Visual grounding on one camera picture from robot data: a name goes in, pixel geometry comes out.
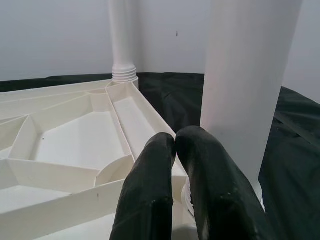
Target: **white pipe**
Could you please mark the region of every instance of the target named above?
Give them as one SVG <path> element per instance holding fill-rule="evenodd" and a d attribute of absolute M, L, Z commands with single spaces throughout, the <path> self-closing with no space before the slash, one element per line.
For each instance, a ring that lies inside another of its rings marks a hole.
<path fill-rule="evenodd" d="M 130 51 L 126 0 L 109 0 L 113 67 L 112 79 L 118 83 L 138 79 Z"/>
<path fill-rule="evenodd" d="M 211 4 L 200 125 L 221 141 L 259 198 L 259 172 L 301 4 L 302 0 Z"/>

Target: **curved divider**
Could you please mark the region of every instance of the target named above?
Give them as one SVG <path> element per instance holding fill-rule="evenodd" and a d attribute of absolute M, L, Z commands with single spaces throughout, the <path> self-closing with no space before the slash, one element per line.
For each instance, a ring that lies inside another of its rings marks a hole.
<path fill-rule="evenodd" d="M 108 184 L 118 180 L 125 179 L 134 166 L 134 158 L 132 155 L 124 156 L 102 169 L 94 181 L 94 186 Z"/>
<path fill-rule="evenodd" d="M 98 172 L 35 161 L 1 160 L 0 216 L 91 189 Z"/>

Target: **white plastic tray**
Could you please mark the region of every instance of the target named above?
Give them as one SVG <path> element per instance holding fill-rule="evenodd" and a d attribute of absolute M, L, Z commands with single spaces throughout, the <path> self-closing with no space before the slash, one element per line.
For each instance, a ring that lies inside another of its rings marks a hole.
<path fill-rule="evenodd" d="M 159 132 L 175 137 L 133 83 L 1 94 L 0 239 L 109 239 L 123 181 Z M 173 229 L 195 225 L 185 182 L 177 158 Z"/>

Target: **white wall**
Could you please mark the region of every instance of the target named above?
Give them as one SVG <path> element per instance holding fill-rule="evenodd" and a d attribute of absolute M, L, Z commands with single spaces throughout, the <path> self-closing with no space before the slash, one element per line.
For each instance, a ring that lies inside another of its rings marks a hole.
<path fill-rule="evenodd" d="M 320 103 L 320 1 L 304 0 L 283 85 Z"/>
<path fill-rule="evenodd" d="M 203 73 L 209 6 L 129 0 L 138 72 Z M 112 64 L 108 0 L 0 1 L 0 80 L 111 73 Z"/>
<path fill-rule="evenodd" d="M 111 73 L 107 0 L 1 0 L 0 80 Z"/>

